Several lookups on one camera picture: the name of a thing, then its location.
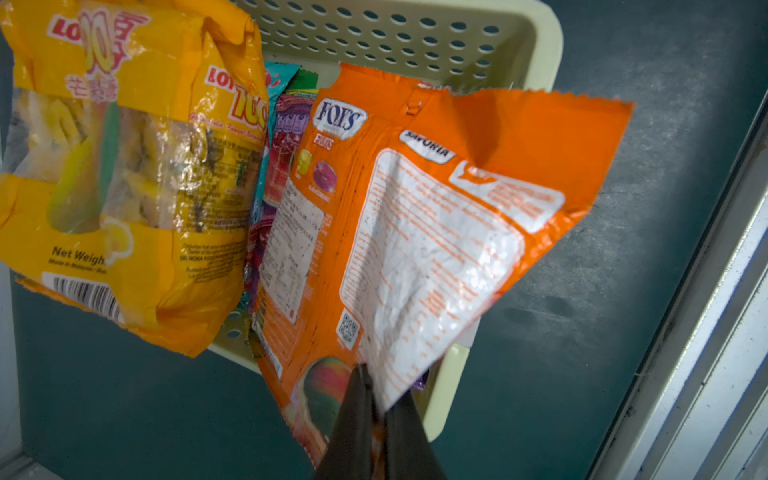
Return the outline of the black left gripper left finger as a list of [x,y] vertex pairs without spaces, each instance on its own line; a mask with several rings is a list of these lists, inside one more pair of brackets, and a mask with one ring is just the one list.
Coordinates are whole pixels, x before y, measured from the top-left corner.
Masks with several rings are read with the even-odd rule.
[[352,371],[339,415],[315,479],[369,480],[373,473],[373,383],[365,364]]

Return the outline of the teal Fox's mint bag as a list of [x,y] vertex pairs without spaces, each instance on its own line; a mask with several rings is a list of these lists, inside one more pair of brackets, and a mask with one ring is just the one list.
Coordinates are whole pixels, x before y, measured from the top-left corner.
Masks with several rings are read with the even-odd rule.
[[259,172],[256,196],[251,212],[251,224],[257,218],[259,209],[258,204],[264,189],[265,175],[267,171],[267,160],[269,156],[269,147],[276,125],[276,103],[277,99],[287,90],[291,89],[316,89],[318,75],[314,72],[303,70],[299,65],[281,64],[268,62],[267,69],[267,91],[269,96],[269,117],[268,117],[268,136],[267,146],[265,148],[262,165]]

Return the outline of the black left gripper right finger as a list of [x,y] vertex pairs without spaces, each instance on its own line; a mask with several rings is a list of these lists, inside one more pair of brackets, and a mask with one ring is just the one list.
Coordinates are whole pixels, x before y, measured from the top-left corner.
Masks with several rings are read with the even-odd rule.
[[384,426],[384,474],[387,480],[446,479],[410,391],[386,412]]

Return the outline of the yellow candy bag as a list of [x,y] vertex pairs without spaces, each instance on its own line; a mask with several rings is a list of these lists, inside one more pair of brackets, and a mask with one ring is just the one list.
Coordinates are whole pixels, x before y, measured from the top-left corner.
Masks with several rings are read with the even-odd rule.
[[243,289],[266,69],[231,1],[5,1],[1,260],[194,357]]

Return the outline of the pale green plastic basket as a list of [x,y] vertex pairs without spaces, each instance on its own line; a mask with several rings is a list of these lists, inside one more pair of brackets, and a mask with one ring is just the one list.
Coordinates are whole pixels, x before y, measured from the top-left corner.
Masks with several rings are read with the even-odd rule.
[[[247,1],[271,60],[296,63],[327,87],[348,60],[443,86],[458,96],[492,87],[550,91],[559,69],[563,34],[555,13],[540,1]],[[495,233],[487,214],[415,162],[431,155],[448,163],[463,184],[466,161],[421,131],[399,130],[374,165],[364,190],[362,226],[332,292],[343,305],[332,315],[330,347],[299,354],[298,320],[268,329],[260,313],[236,308],[211,350],[280,381],[282,414],[295,437],[324,445],[334,428],[351,368],[344,358],[366,344],[365,321],[395,356],[379,355],[385,392],[403,380],[427,377],[414,396],[426,436],[442,432],[477,326],[450,327],[441,356],[418,360],[394,338],[396,314],[420,330],[424,321],[447,326],[471,295],[522,249],[519,232]]]

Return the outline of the orange candy bag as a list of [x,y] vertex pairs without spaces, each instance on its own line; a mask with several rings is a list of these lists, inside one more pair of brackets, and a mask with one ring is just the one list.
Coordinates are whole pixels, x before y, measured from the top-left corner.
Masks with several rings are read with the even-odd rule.
[[253,305],[260,369],[314,464],[355,366],[375,410],[391,408],[588,214],[632,112],[341,66],[312,107]]

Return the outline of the pink purple candy bag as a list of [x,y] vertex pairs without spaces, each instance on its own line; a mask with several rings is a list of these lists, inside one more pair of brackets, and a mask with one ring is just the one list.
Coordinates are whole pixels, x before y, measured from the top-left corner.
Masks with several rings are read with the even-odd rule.
[[259,266],[317,94],[318,89],[291,89],[277,99],[276,125],[269,147],[263,194],[258,204],[258,216],[249,232],[245,282],[248,312],[253,310]]

